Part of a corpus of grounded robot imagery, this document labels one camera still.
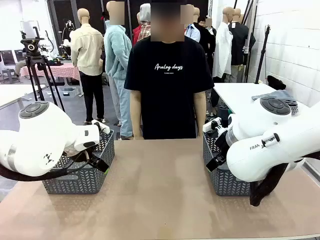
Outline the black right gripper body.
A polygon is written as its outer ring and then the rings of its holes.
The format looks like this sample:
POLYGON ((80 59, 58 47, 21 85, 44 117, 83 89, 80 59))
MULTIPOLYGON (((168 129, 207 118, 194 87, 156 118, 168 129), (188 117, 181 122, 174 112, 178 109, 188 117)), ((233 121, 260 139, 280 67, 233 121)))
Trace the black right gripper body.
POLYGON ((222 126, 216 126, 215 130, 217 130, 217 138, 214 141, 214 144, 220 149, 221 155, 223 157, 227 156, 227 152, 229 150, 229 145, 226 140, 226 135, 228 133, 228 129, 222 126))

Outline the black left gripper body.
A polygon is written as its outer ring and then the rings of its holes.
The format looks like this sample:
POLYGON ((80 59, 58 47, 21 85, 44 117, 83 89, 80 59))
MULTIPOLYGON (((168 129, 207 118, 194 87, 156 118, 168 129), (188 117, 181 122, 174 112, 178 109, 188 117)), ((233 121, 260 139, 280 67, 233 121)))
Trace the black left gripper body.
POLYGON ((100 161, 100 159, 98 157, 96 157, 92 151, 90 151, 89 149, 84 150, 84 155, 86 158, 86 162, 87 163, 98 163, 100 161))

